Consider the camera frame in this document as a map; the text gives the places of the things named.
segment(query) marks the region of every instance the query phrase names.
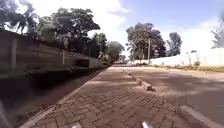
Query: wall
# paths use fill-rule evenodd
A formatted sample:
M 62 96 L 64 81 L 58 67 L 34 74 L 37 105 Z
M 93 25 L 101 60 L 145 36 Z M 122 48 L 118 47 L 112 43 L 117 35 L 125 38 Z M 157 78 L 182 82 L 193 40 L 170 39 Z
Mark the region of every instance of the wall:
M 224 66 L 224 48 L 209 49 L 205 52 L 195 52 L 190 54 L 181 54 L 172 57 L 164 57 L 158 59 L 151 59 L 151 64 L 156 65 L 190 65 L 199 61 L 201 66 Z M 142 60 L 142 63 L 148 63 L 147 60 Z M 134 64 L 140 63 L 139 60 L 135 60 Z
M 88 59 L 89 67 L 103 62 L 92 57 L 51 47 L 49 43 L 0 30 L 0 73 L 30 68 L 72 66 L 77 59 Z

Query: curb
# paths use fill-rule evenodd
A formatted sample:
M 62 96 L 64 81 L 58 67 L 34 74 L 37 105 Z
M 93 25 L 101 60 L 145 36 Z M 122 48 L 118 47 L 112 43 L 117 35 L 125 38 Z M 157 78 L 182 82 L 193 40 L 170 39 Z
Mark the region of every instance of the curb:
M 197 128 L 224 128 L 224 126 L 212 121 L 186 105 L 179 107 L 178 113 L 187 119 L 192 126 Z
M 109 68 L 107 68 L 106 70 L 102 71 L 101 73 L 99 73 L 98 75 L 96 75 L 95 77 L 93 77 L 92 79 L 88 80 L 86 83 L 84 83 L 81 87 L 75 89 L 74 91 L 72 91 L 71 93 L 67 94 L 66 96 L 64 96 L 62 99 L 60 99 L 55 105 L 51 105 L 48 108 L 38 112 L 37 114 L 35 114 L 34 116 L 30 117 L 24 124 L 22 124 L 21 126 L 19 126 L 19 128 L 30 128 L 32 126 L 34 126 L 39 120 L 41 120 L 42 118 L 44 118 L 46 115 L 48 115 L 49 113 L 51 113 L 52 111 L 54 111 L 57 107 L 57 105 L 63 104 L 65 103 L 66 100 L 68 100 L 70 97 L 72 97 L 75 93 L 77 93 L 80 89 L 82 89 L 83 87 L 87 86 L 89 81 L 92 81 L 94 79 L 96 79 L 96 77 L 100 76 L 101 74 L 103 74 L 105 71 L 107 71 Z
M 125 71 L 123 68 L 122 71 L 132 76 L 132 78 L 137 82 L 137 84 L 143 86 L 144 89 L 146 87 L 150 87 L 151 89 L 153 89 L 149 83 L 133 76 L 131 73 Z M 202 115 L 201 113 L 193 110 L 192 108 L 186 105 L 180 106 L 177 110 L 177 113 L 183 118 L 185 118 L 191 124 L 191 126 L 195 128 L 224 128 L 224 126 L 212 121 L 208 117 Z
M 134 75 L 132 75 L 131 73 L 127 72 L 123 68 L 121 68 L 121 70 L 124 73 L 128 74 L 129 76 L 131 76 L 132 79 L 136 81 L 137 85 L 138 86 L 142 86 L 144 88 L 144 90 L 146 90 L 146 91 L 153 91 L 153 92 L 155 91 L 155 89 L 152 88 L 152 85 L 151 84 L 145 82 L 144 80 L 142 80 L 140 78 L 135 77 Z

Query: road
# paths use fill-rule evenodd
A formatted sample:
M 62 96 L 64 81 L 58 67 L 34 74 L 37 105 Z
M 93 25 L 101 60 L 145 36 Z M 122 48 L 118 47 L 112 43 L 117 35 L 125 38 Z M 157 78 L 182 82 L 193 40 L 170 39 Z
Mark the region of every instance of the road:
M 224 125 L 224 74 L 168 71 L 150 67 L 124 67 L 150 83 L 156 95 L 176 106 L 188 105 Z

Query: paving brick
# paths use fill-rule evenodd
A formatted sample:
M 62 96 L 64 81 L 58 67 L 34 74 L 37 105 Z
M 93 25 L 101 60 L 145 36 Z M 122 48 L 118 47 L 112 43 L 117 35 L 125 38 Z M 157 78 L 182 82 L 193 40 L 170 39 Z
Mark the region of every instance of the paving brick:
M 88 120 L 90 120 L 92 122 L 99 119 L 99 117 L 96 115 L 96 113 L 94 113 L 92 111 L 87 112 L 85 115 L 86 115 L 86 118 L 88 118 Z
M 82 119 L 80 122 L 83 128 L 96 128 L 95 124 L 93 124 L 92 121 L 88 119 Z
M 46 128 L 46 126 L 45 125 L 39 125 L 39 126 L 35 126 L 33 128 Z
M 136 115 L 132 116 L 125 122 L 125 124 L 129 127 L 134 127 L 135 125 L 139 123 L 141 123 L 141 119 Z
M 78 116 L 73 116 L 71 118 L 67 118 L 67 121 L 68 121 L 68 123 L 74 123 L 74 122 L 77 122 L 77 121 L 79 121 L 83 118 L 85 118 L 84 115 L 78 115 Z
M 80 114 L 83 114 L 83 113 L 86 113 L 86 112 L 88 112 L 89 111 L 89 109 L 81 109 L 81 110 L 77 110 L 77 111 L 75 111 L 75 112 L 73 112 L 75 115 L 80 115 Z
M 110 115 L 113 111 L 111 109 L 107 109 L 106 111 L 100 112 L 97 114 L 99 118 L 105 117 L 107 115 Z
M 112 121 L 111 118 L 105 117 L 105 118 L 101 118 L 101 119 L 95 121 L 94 124 L 97 125 L 98 127 L 100 127 L 100 126 L 110 123 L 111 121 Z
M 56 117 L 56 122 L 57 122 L 58 126 L 63 126 L 63 125 L 65 125 L 67 123 L 67 121 L 66 121 L 64 116 Z
M 172 121 L 170 120 L 163 120 L 160 128 L 172 128 Z
M 126 126 L 124 123 L 121 123 L 119 121 L 112 121 L 110 123 L 110 125 L 113 127 L 113 128 L 128 128 L 128 126 Z
M 56 122 L 47 123 L 46 128 L 57 128 L 57 124 Z
M 136 88 L 130 84 L 132 79 L 126 77 L 125 73 L 109 68 L 36 126 L 71 128 L 78 124 L 82 128 L 140 128 L 146 120 L 152 122 L 153 128 L 188 127 L 172 104 Z
M 44 125 L 44 124 L 52 123 L 52 122 L 55 122 L 54 118 L 46 118 L 46 119 L 41 119 L 40 121 L 38 121 L 36 125 Z

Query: shrub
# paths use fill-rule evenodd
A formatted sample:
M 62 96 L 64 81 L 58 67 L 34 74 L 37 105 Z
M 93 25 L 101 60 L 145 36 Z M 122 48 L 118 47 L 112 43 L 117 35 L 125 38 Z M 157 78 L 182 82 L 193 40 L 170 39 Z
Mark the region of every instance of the shrub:
M 224 66 L 199 66 L 197 71 L 224 72 Z
M 200 61 L 196 61 L 196 62 L 194 62 L 194 66 L 200 66 Z

